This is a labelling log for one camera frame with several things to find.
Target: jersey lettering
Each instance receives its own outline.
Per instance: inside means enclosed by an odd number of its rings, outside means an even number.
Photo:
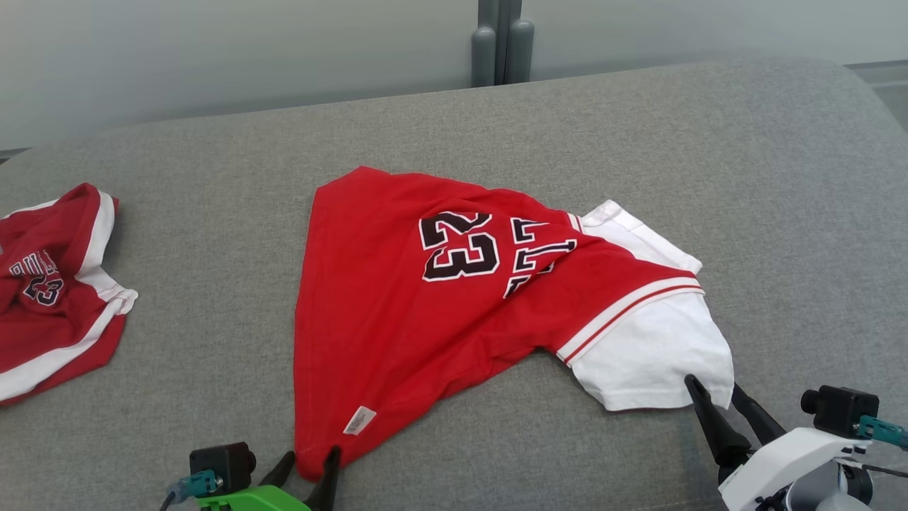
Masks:
[[[530,278],[531,278],[531,276],[529,276],[529,275],[518,275],[518,276],[512,276],[511,278],[509,278],[508,279],[508,290],[505,291],[505,295],[503,297],[507,298],[508,296],[511,296],[514,293],[517,293],[517,290],[521,286],[523,286],[524,284],[529,282]]]
[[[532,220],[524,220],[523,218],[512,216],[511,232],[514,233],[514,243],[520,245],[521,243],[536,241],[536,235],[529,232],[527,229],[537,225],[546,225],[547,223],[548,222],[533,222]]]
[[[46,250],[26,255],[9,267],[9,273],[14,276],[29,276],[28,285],[22,294],[42,306],[56,304],[63,290],[63,279]]]
[[[565,240],[564,243],[553,243],[538,248],[520,248],[514,257],[514,273],[529,272],[536,269],[533,257],[539,257],[549,252],[570,252],[577,248],[576,239]]]

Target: red stripe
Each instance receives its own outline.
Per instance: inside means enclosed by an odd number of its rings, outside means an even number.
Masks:
[[[598,336],[599,334],[601,334],[603,330],[605,330],[606,328],[608,328],[609,325],[615,323],[615,322],[616,322],[616,321],[617,321],[625,312],[627,312],[628,310],[634,308],[634,307],[637,306],[637,304],[639,304],[640,302],[643,302],[643,301],[645,301],[645,300],[648,300],[648,299],[652,298],[653,296],[662,295],[663,293],[667,293],[667,292],[669,292],[669,291],[675,291],[676,289],[688,289],[688,288],[690,288],[690,289],[702,289],[702,287],[700,287],[700,286],[694,286],[694,285],[690,285],[690,284],[684,285],[684,286],[667,287],[667,288],[665,288],[665,289],[661,289],[661,290],[659,290],[659,291],[655,291],[655,292],[653,292],[653,293],[650,293],[649,295],[646,295],[646,296],[640,298],[639,300],[637,300],[637,301],[634,302],[633,304],[631,304],[631,305],[625,307],[624,309],[622,309],[621,312],[619,312],[618,314],[616,314],[615,317],[613,317],[613,318],[611,318],[610,320],[608,320],[608,323],[605,323],[605,324],[602,325],[596,332],[594,332],[593,335],[590,336],[586,341],[584,341],[583,344],[580,345],[579,348],[575,349],[574,352],[571,353],[569,357],[565,358],[565,364],[567,364],[568,362],[570,362],[570,359],[571,359],[571,358],[574,358],[574,356],[575,356],[576,354],[580,353],[580,351],[581,351],[584,347],[586,347],[586,345],[588,345],[593,339],[595,339],[596,336]]]

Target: printed number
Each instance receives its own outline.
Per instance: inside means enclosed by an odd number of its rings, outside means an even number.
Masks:
[[[52,306],[56,303],[61,289],[63,289],[63,280],[59,278],[47,280],[46,276],[41,275],[32,277],[28,281],[28,286],[23,294],[42,306]]]
[[[453,280],[462,276],[480,276],[495,273],[498,270],[498,244],[495,237],[489,233],[473,232],[474,229],[484,226],[492,219],[492,215],[476,213],[470,218],[467,215],[445,211],[419,221],[419,238],[424,250],[435,249],[422,274],[423,280]],[[547,225],[547,222],[534,222],[524,218],[510,218],[511,234],[514,236],[515,245],[523,245],[536,241],[536,235],[530,229]],[[447,248],[448,231],[457,235],[466,235],[469,248]],[[567,239],[564,242],[537,247],[520,248],[514,255],[514,269],[508,279],[504,297],[513,295],[521,286],[529,282],[536,270],[536,259],[551,252],[570,252],[577,248],[576,239]],[[555,263],[549,263],[537,273],[549,273],[555,268]]]
[[[492,215],[477,213],[476,218],[470,220],[464,215],[449,211],[439,213],[430,218],[419,221],[419,235],[422,239],[422,248],[438,247],[426,261],[426,271],[422,274],[423,280],[453,280],[462,276],[480,276],[495,273],[498,269],[498,244],[495,238],[487,233],[474,233],[469,235],[469,249],[446,248],[448,242],[446,225],[459,235],[482,227],[492,219]]]

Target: white stripe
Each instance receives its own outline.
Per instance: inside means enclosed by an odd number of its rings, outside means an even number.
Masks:
[[[58,201],[58,200],[59,199],[54,199],[52,201],[47,201],[47,202],[39,204],[39,205],[32,205],[29,207],[23,207],[22,209],[16,209],[13,213],[10,213],[9,215],[6,215],[3,218],[0,218],[0,220],[6,220],[6,218],[9,218],[10,216],[15,215],[16,213],[22,213],[23,211],[34,211],[36,209],[44,209],[46,207],[56,204],[56,201]]]
[[[88,333],[78,343],[48,351],[5,373],[0,373],[0,401],[31,392],[39,383],[85,353],[101,338],[111,319],[122,307],[121,299],[108,303],[101,315],[94,320]]]
[[[575,231],[580,230],[576,215],[574,215],[573,213],[567,213],[567,219],[570,220],[570,226],[573,227]]]
[[[114,230],[114,200],[101,191],[98,191],[98,195],[100,196],[98,213],[94,216],[88,248],[85,250],[82,266],[79,268],[79,273],[75,274],[75,279],[93,287],[98,296],[104,299],[105,296],[116,295],[118,291],[123,290],[123,287],[119,286],[101,268],[101,263],[104,261],[104,249]]]
[[[609,321],[615,319],[618,315],[621,314],[626,308],[630,307],[634,302],[640,300],[644,296],[652,295],[663,289],[668,289],[669,287],[676,286],[700,286],[700,283],[696,281],[695,278],[690,278],[686,276],[679,276],[675,278],[667,278],[665,280],[657,280],[656,282],[647,284],[646,286],[639,287],[636,291],[628,293],[623,298],[617,300],[614,304],[607,307],[606,310],[594,317],[592,321],[587,323],[586,326],[580,329],[573,337],[570,338],[562,347],[558,350],[558,358],[564,361],[564,359],[570,357],[575,351],[577,351],[592,335],[594,335],[599,328],[602,328]],[[702,289],[692,289],[690,287],[685,287],[677,289],[675,291],[665,292],[660,295],[652,296],[650,299],[643,300],[639,304],[635,305],[633,309],[627,311],[627,314],[631,313],[633,310],[636,310],[640,306],[655,302],[656,300],[661,300],[662,298],[676,295],[678,293],[703,293]],[[617,324],[617,321],[609,326],[606,330],[611,329],[614,325]],[[606,331],[600,332],[597,338],[602,338],[602,335]],[[586,346],[583,346],[583,350],[578,353],[576,356],[581,356],[585,353],[596,341],[589,342]]]

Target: teal connector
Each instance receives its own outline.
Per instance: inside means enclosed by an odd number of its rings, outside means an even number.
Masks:
[[[857,434],[864,438],[899,446],[903,451],[908,451],[908,434],[905,433],[905,428],[882,421],[876,417],[861,416]]]
[[[167,488],[168,494],[173,494],[172,502],[180,503],[191,496],[207,496],[218,489],[220,479],[213,470],[203,470],[189,477],[184,477]]]

